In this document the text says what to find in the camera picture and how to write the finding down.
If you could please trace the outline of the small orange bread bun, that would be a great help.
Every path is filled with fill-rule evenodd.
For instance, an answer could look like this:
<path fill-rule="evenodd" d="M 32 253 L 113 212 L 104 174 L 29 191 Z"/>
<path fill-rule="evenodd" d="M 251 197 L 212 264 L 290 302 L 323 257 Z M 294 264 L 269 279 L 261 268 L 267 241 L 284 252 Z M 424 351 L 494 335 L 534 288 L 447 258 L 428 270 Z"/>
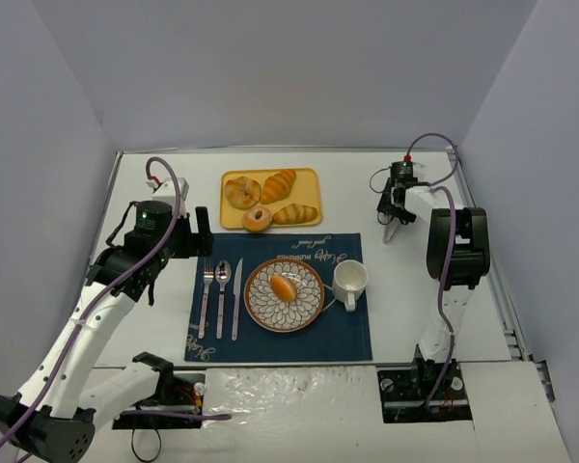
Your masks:
<path fill-rule="evenodd" d="M 284 302 L 293 302 L 297 298 L 297 287 L 294 282 L 284 275 L 272 275 L 269 285 L 274 294 Z"/>

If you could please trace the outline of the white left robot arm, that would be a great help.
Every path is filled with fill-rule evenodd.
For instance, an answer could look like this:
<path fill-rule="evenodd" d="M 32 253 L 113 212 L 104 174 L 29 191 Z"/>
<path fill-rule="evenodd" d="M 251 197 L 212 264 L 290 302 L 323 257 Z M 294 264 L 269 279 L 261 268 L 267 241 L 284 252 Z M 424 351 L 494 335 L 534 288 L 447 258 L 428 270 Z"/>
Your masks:
<path fill-rule="evenodd" d="M 95 432 L 128 407 L 161 397 L 173 380 L 171 363 L 135 358 L 112 380 L 84 386 L 112 334 L 171 259 L 208 257 L 213 235 L 207 209 L 196 209 L 198 230 L 185 210 L 182 178 L 151 181 L 152 199 L 136 205 L 134 229 L 109 246 L 86 277 L 71 317 L 33 375 L 12 396 L 0 395 L 0 449 L 11 443 L 47 462 L 78 462 Z"/>

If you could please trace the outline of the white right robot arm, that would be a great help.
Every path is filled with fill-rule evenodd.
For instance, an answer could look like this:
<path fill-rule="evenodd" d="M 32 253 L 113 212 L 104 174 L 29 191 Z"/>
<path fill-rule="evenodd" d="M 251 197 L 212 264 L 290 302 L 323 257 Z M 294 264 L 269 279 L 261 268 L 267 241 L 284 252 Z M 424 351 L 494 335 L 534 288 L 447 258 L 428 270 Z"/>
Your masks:
<path fill-rule="evenodd" d="M 391 164 L 376 211 L 389 220 L 385 241 L 397 226 L 418 219 L 428 224 L 426 267 L 437 283 L 437 295 L 417 345 L 417 364 L 436 391 L 453 362 L 468 301 L 489 271 L 490 245 L 486 211 L 456 203 L 441 184 L 419 180 L 415 166 L 408 157 Z"/>

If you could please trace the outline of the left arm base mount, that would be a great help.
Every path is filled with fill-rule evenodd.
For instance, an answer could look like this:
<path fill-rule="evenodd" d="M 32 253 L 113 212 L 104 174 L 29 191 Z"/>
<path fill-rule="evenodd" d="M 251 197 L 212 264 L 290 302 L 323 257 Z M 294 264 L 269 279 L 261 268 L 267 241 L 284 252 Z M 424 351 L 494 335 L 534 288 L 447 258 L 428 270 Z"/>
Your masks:
<path fill-rule="evenodd" d="M 139 401 L 130 410 L 153 410 L 183 414 L 202 415 L 203 394 L 206 392 L 206 376 L 202 371 L 179 371 L 172 385 L 163 396 Z M 178 430 L 199 429 L 202 422 L 179 420 L 163 416 L 126 416 L 113 420 L 112 430 Z"/>

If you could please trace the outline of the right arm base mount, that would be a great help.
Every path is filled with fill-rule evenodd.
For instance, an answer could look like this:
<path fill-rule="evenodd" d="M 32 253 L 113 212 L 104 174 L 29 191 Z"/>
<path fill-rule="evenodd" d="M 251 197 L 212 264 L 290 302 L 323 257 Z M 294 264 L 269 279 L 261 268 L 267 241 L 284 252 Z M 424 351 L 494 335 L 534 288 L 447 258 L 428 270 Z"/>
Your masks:
<path fill-rule="evenodd" d="M 435 386 L 442 364 L 416 359 L 410 366 L 380 368 L 377 385 L 385 423 L 470 422 L 472 411 L 460 365 L 452 361 Z"/>

